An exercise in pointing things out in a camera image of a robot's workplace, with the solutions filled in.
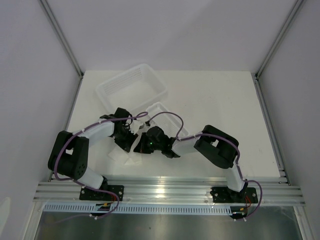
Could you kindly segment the white paper napkin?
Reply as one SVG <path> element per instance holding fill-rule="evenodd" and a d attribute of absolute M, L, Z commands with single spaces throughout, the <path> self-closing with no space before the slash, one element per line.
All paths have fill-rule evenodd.
<path fill-rule="evenodd" d="M 121 166 L 135 166 L 142 163 L 141 154 L 133 152 L 133 150 L 126 152 L 118 145 L 115 145 L 113 150 L 108 154 L 108 157 Z"/>

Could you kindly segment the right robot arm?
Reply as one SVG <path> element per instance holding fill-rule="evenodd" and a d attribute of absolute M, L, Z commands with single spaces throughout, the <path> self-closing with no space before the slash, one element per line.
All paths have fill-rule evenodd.
<path fill-rule="evenodd" d="M 240 173 L 238 149 L 239 142 L 225 132 L 206 125 L 204 129 L 183 138 L 169 137 L 164 131 L 154 126 L 142 133 L 135 153 L 152 154 L 160 151 L 167 158 L 180 158 L 191 153 L 200 153 L 210 163 L 223 170 L 227 182 L 229 198 L 239 202 L 246 197 L 247 191 Z"/>

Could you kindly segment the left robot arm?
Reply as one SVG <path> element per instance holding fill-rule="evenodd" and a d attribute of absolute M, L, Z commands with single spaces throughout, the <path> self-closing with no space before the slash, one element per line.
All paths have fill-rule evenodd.
<path fill-rule="evenodd" d="M 117 108 L 114 114 L 103 115 L 95 123 L 77 131 L 60 131 L 57 134 L 48 168 L 60 181 L 76 181 L 91 188 L 97 200 L 108 196 L 106 178 L 88 167 L 89 148 L 106 138 L 112 138 L 123 151 L 129 153 L 138 138 L 143 123 L 124 108 Z"/>

